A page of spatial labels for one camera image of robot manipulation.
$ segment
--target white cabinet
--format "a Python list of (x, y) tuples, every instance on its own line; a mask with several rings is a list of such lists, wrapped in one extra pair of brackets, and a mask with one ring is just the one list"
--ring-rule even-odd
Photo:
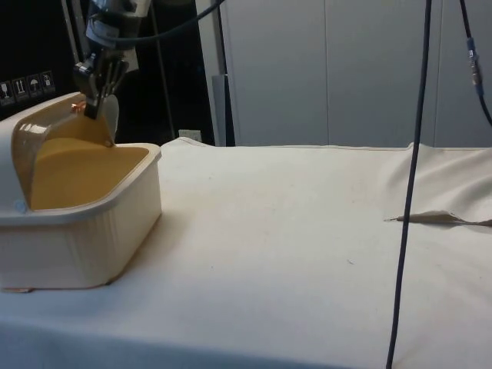
[[(487, 92), (492, 3), (468, 3)], [(408, 145), (424, 6), (414, 0), (227, 0), (222, 29), (236, 143)], [(488, 146), (492, 128), (471, 84), (459, 2), (434, 0), (431, 21), (422, 141)]]

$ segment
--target white plastic container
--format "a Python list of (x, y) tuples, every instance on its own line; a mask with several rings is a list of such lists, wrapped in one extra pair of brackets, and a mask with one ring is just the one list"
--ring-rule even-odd
[(0, 121), (0, 288), (106, 284), (161, 214), (160, 148), (114, 145), (106, 126), (73, 123), (80, 100), (66, 95)]

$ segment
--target sticker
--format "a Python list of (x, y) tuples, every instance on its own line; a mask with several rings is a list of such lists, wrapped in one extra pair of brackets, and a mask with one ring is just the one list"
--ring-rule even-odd
[(30, 75), (27, 79), (29, 94), (32, 98), (36, 98), (43, 95), (43, 89), (41, 85), (41, 79), (39, 75)]
[(28, 84), (25, 83), (25, 78), (12, 79), (12, 87), (17, 101), (29, 98)]
[(53, 82), (53, 75), (51, 71), (44, 71), (40, 73), (41, 87), (45, 94), (49, 92), (55, 92), (55, 83)]
[(0, 82), (0, 106), (6, 106), (15, 103), (14, 92), (10, 81)]

